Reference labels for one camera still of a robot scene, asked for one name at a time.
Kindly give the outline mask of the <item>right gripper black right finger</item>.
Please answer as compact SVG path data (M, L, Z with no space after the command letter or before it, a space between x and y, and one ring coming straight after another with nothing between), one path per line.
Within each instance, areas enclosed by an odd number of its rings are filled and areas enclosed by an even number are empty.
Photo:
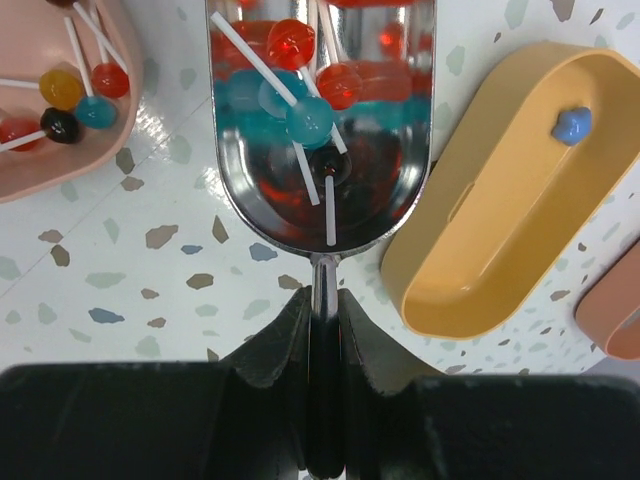
M344 460L349 479L437 479L417 382L435 370L338 291Z

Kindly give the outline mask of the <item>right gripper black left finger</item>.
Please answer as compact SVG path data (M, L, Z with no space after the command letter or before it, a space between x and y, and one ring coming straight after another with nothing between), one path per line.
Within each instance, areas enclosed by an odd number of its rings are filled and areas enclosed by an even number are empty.
M311 289L224 359L221 479L296 479L305 468Z

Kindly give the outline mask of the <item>yellow tray of star candies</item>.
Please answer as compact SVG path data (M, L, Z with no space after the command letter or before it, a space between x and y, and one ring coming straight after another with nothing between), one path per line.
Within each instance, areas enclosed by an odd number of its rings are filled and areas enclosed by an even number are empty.
M588 107L568 147L558 115ZM480 84L381 264L413 332L465 340L507 321L639 156L639 70L611 49L538 42Z

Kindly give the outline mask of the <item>metal scoop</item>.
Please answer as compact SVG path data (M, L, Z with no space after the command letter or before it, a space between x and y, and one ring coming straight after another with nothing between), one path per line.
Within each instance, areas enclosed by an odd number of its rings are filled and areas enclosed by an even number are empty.
M216 153L240 218L309 259L311 308L336 270L408 219L430 169L431 1L211 1Z

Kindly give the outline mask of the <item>pink tray of lollipops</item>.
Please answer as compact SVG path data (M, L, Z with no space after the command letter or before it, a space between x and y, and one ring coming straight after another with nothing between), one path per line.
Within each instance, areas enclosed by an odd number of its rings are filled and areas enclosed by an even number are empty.
M113 157L132 132L142 77L122 2L2 2L2 201Z

